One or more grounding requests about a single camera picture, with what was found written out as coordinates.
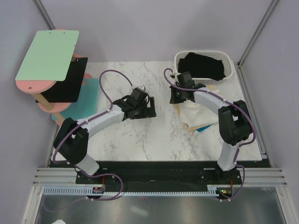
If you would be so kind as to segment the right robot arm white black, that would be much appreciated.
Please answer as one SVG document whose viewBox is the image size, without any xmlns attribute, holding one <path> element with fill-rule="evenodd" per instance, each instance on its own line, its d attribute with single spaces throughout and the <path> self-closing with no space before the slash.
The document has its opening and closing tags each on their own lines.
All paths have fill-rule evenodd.
<svg viewBox="0 0 299 224">
<path fill-rule="evenodd" d="M 223 145 L 217 160 L 219 169 L 214 171 L 214 178 L 218 183 L 226 183 L 231 178 L 230 170 L 237 166 L 240 147 L 251 144 L 256 138 L 247 105 L 243 100 L 231 103 L 210 91 L 204 84 L 195 84 L 189 72 L 176 75 L 176 79 L 176 83 L 168 81 L 171 85 L 171 104 L 189 100 L 218 116 Z"/>
</svg>

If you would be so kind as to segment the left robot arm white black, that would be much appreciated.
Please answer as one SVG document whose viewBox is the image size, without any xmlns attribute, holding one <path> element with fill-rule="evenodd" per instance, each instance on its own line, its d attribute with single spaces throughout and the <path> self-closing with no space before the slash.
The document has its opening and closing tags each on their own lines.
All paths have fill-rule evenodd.
<svg viewBox="0 0 299 224">
<path fill-rule="evenodd" d="M 146 119 L 156 116 L 154 97 L 136 87 L 130 95 L 114 101 L 108 110 L 85 119 L 65 119 L 53 147 L 67 162 L 81 169 L 91 183 L 99 183 L 103 173 L 99 170 L 99 164 L 87 153 L 89 139 L 105 128 L 127 119 Z"/>
</svg>

